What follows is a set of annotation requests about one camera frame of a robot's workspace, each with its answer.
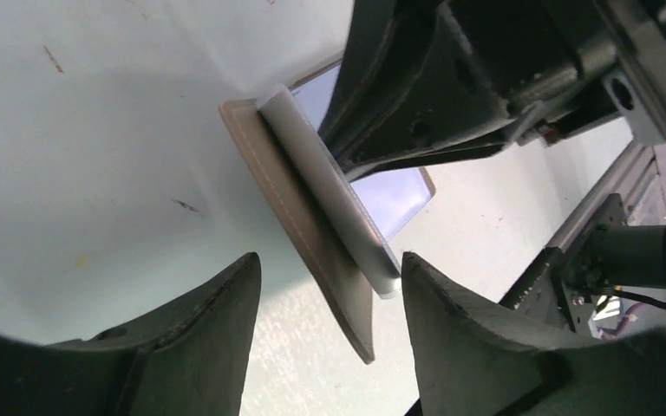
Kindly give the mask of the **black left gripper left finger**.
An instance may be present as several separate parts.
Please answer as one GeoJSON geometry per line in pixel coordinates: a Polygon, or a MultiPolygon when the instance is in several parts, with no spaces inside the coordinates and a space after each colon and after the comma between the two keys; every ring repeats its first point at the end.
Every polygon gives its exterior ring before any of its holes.
{"type": "Polygon", "coordinates": [[[236,415],[260,291],[260,260],[248,253],[86,341],[0,335],[0,415],[236,415]]]}

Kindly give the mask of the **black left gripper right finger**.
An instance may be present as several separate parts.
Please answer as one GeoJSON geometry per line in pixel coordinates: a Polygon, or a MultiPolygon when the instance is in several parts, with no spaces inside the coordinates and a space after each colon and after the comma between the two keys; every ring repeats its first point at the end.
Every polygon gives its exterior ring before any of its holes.
{"type": "Polygon", "coordinates": [[[577,335],[491,302],[413,252],[402,295],[424,415],[666,415],[666,328],[577,335]]]}

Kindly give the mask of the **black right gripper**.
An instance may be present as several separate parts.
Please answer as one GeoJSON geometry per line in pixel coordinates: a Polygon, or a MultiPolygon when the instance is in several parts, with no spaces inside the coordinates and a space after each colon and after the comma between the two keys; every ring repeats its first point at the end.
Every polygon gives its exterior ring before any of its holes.
{"type": "Polygon", "coordinates": [[[407,17],[338,121],[361,177],[497,130],[559,141],[623,117],[666,143],[666,1],[448,1],[407,17]]]}

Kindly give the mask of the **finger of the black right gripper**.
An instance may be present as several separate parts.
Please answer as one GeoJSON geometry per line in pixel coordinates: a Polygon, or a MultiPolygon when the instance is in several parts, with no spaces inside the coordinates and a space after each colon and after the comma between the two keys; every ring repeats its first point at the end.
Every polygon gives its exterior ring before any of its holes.
{"type": "Polygon", "coordinates": [[[367,136],[434,36],[439,1],[355,1],[343,59],[318,132],[334,155],[367,136]]]}

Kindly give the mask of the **taupe leather card holder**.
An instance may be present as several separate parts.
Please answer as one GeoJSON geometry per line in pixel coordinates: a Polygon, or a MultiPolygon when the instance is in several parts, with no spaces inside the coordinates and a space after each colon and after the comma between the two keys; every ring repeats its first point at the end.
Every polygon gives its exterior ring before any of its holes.
{"type": "Polygon", "coordinates": [[[345,177],[317,133],[339,68],[331,62],[258,98],[224,101],[219,115],[295,257],[349,345],[371,363],[373,301],[401,291],[401,259],[389,240],[436,189],[422,167],[345,177]]]}

